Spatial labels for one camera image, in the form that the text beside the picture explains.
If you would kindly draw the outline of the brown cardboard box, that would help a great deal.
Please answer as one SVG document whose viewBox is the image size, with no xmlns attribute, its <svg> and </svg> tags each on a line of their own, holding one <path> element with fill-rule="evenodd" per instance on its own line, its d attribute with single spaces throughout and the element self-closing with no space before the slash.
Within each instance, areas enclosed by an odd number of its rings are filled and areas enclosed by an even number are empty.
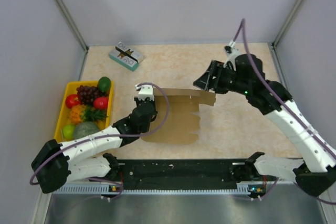
<svg viewBox="0 0 336 224">
<path fill-rule="evenodd" d="M 170 108 L 167 120 L 159 127 L 166 114 L 166 100 L 163 94 L 154 89 L 155 106 L 158 112 L 150 130 L 155 133 L 142 137 L 149 143 L 191 145 L 198 140 L 200 130 L 200 105 L 214 106 L 216 94 L 193 89 L 164 88 Z"/>
</svg>

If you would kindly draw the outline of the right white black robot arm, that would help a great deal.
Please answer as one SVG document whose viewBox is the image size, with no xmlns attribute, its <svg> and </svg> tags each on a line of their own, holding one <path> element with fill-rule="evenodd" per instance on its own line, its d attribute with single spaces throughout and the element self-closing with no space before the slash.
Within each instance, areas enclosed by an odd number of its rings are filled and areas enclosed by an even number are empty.
<svg viewBox="0 0 336 224">
<path fill-rule="evenodd" d="M 277 81 L 265 79 L 263 63 L 255 55 L 239 55 L 234 62 L 213 60 L 193 82 L 207 92 L 242 94 L 248 103 L 272 121 L 291 141 L 301 158 L 280 158 L 255 152 L 232 173 L 237 181 L 273 176 L 296 183 L 305 193 L 318 197 L 335 183 L 335 150 L 321 146 L 312 126 L 299 111 L 291 94 Z"/>
</svg>

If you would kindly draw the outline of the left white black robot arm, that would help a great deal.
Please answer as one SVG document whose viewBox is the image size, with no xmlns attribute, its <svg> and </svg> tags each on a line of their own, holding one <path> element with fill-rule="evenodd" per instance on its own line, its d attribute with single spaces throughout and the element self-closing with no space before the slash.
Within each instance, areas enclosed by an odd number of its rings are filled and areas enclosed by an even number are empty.
<svg viewBox="0 0 336 224">
<path fill-rule="evenodd" d="M 135 101 L 136 108 L 129 116 L 102 131 L 70 142 L 46 142 L 31 164 L 42 192 L 52 193 L 66 183 L 90 177 L 116 179 L 118 162 L 106 151 L 139 139 L 157 115 L 154 98 Z"/>
</svg>

